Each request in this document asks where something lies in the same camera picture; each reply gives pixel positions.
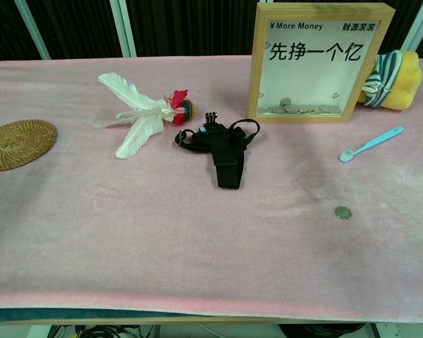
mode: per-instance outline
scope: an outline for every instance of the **round coaster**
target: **round coaster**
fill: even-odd
[[[39,158],[54,145],[56,129],[43,120],[22,120],[0,127],[0,171]]]

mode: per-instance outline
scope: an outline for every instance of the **table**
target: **table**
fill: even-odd
[[[207,111],[246,116],[249,56],[0,62],[0,125],[39,118],[59,134],[0,173],[0,308],[423,323],[423,83],[401,113],[263,124],[232,191],[211,156],[173,143],[175,125],[115,158],[128,126],[100,125],[128,108],[99,83],[110,72],[155,99],[189,89],[194,130]]]

